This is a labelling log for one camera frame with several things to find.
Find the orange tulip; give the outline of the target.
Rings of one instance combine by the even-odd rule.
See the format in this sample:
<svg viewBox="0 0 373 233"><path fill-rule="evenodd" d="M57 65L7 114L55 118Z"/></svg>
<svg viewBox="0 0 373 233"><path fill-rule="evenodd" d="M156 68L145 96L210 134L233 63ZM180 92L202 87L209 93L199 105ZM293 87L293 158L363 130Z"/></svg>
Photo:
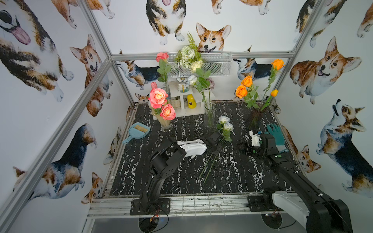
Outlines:
<svg viewBox="0 0 373 233"><path fill-rule="evenodd" d="M270 96L268 96L268 98L266 99L265 103L260 107L260 111L263 111L265 108L267 108L270 105L272 99L274 99L277 96L277 94L278 89L273 90Z"/></svg>

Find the pink tulip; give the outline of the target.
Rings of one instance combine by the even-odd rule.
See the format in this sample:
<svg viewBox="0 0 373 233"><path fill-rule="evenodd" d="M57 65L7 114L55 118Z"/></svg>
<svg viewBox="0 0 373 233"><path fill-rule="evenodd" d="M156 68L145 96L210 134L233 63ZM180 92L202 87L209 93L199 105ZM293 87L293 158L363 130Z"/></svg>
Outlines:
<svg viewBox="0 0 373 233"><path fill-rule="evenodd" d="M152 83L151 83L151 88L152 88L152 89L156 89L156 88L158 88L157 83L156 83L156 82L152 82Z"/></svg>

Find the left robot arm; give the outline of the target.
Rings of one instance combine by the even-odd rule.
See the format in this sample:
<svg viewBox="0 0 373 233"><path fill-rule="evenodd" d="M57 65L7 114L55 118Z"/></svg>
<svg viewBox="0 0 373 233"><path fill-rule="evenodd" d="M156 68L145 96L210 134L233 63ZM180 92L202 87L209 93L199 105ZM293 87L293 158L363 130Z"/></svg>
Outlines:
<svg viewBox="0 0 373 233"><path fill-rule="evenodd" d="M159 198L164 181L175 173L184 158L202 155L207 149L216 152L222 141L223 136L219 132L193 141L166 139L151 155L149 180L139 198L139 212L152 214L161 210L166 213Z"/></svg>

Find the orange rose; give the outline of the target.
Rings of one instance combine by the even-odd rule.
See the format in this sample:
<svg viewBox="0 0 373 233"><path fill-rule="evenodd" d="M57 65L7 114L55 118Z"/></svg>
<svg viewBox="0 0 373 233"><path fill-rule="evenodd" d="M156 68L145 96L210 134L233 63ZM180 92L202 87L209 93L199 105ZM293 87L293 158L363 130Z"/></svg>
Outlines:
<svg viewBox="0 0 373 233"><path fill-rule="evenodd" d="M267 96L267 92L271 89L272 83L275 81L277 73L285 66L285 63L281 59L276 59L272 63L271 73L268 80L268 85L264 89L263 101L265 102L265 97Z"/></svg>
<svg viewBox="0 0 373 233"><path fill-rule="evenodd" d="M257 103L259 99L259 94L257 92L258 86L255 86L253 84L253 79L252 77L246 76L242 82L241 86L243 86L245 89L242 91L241 98L244 99L244 101L247 103L247 107L251 108L253 107L254 109L258 110L259 105Z"/></svg>
<svg viewBox="0 0 373 233"><path fill-rule="evenodd" d="M236 89L235 94L236 97L244 100L244 102L247 104L247 108L254 108L256 110L259 109L259 106L256 103L259 95L257 92L257 88L254 85L251 85L250 87L240 85Z"/></svg>

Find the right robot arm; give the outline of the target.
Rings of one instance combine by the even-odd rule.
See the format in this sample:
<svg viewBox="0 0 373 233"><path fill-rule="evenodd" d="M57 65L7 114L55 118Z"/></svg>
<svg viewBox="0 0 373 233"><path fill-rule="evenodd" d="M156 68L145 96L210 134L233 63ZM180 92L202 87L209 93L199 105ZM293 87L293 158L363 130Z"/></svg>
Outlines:
<svg viewBox="0 0 373 233"><path fill-rule="evenodd" d="M274 206L288 213L308 233L353 232L348 206L342 200L332 199L299 172L295 161L278 151L272 135L260 135L255 145L250 139L240 142L238 149L263 162L290 185L293 193L273 188L269 195Z"/></svg>

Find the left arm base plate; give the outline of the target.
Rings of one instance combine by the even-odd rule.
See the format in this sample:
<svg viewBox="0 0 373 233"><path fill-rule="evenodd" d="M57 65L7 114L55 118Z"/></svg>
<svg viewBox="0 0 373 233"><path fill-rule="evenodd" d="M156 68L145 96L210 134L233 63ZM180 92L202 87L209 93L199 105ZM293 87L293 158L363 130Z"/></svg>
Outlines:
<svg viewBox="0 0 373 233"><path fill-rule="evenodd" d="M161 198L154 204L148 204L142 202L140 199L133 199L131 201L131 216L143 216L143 215L159 215L170 213L171 199Z"/></svg>

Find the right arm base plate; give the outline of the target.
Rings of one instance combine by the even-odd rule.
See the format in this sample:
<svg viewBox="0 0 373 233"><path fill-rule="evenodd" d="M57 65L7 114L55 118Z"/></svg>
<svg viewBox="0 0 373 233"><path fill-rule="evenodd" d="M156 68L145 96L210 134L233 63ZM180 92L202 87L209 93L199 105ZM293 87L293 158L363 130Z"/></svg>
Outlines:
<svg viewBox="0 0 373 233"><path fill-rule="evenodd" d="M273 200L268 195L256 195L247 197L247 207L251 212L265 212L274 211L277 207L274 205Z"/></svg>

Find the white rose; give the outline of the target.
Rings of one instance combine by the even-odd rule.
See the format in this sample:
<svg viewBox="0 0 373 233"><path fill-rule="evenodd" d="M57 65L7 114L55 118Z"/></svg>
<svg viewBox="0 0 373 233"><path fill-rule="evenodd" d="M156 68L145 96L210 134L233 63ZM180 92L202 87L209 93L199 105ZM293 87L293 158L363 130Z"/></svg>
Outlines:
<svg viewBox="0 0 373 233"><path fill-rule="evenodd" d="M218 119L218 124L217 128L218 129L223 129L226 131L231 131L232 130L232 124L230 123L230 118L227 116L221 116Z"/></svg>
<svg viewBox="0 0 373 233"><path fill-rule="evenodd" d="M191 75L188 78L188 83L190 86L194 87L199 94L202 95L201 107L205 111L205 105L211 102L211 93L209 89L209 81L207 80L210 77L209 71L203 75Z"/></svg>
<svg viewBox="0 0 373 233"><path fill-rule="evenodd" d="M222 122L220 121L217 124L217 140L215 140L214 145L212 146L212 149L210 150L211 154L207 158L207 162L200 174L200 178L203 179L203 184L207 182L207 179L211 173L212 168L214 167L214 163L216 158L221 152L222 149L222 141L225 142L232 142L231 135L233 133L234 127L233 125L227 121Z"/></svg>

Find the pink rose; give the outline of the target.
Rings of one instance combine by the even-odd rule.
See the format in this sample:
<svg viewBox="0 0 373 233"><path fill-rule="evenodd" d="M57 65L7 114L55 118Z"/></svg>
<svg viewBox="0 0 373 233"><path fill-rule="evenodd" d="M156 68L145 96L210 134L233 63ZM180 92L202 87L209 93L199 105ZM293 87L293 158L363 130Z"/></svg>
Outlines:
<svg viewBox="0 0 373 233"><path fill-rule="evenodd" d="M159 115L162 107L167 104L168 93L161 88L154 88L149 94L149 103L155 115Z"/></svg>
<svg viewBox="0 0 373 233"><path fill-rule="evenodd" d="M171 121L171 120L175 119L176 118L176 112L175 112L174 107L171 104L167 104L167 105L162 106L160 116L164 120L168 120L168 121Z"/></svg>
<svg viewBox="0 0 373 233"><path fill-rule="evenodd" d="M168 58L169 55L166 52L160 52L156 56L156 61L159 64L159 68L157 69L157 72L159 73L158 81L164 83L167 94L170 93L168 74L172 69L172 66L168 63Z"/></svg>

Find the cream rose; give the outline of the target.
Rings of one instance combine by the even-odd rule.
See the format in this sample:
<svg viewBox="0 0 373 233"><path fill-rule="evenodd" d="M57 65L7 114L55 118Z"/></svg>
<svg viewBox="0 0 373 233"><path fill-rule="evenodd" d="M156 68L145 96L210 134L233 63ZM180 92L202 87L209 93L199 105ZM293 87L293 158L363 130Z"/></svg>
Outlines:
<svg viewBox="0 0 373 233"><path fill-rule="evenodd" d="M195 74L194 75L203 75L203 74L205 74L207 71L204 71L202 68L200 68L200 69L197 69L196 70L196 72L195 72Z"/></svg>

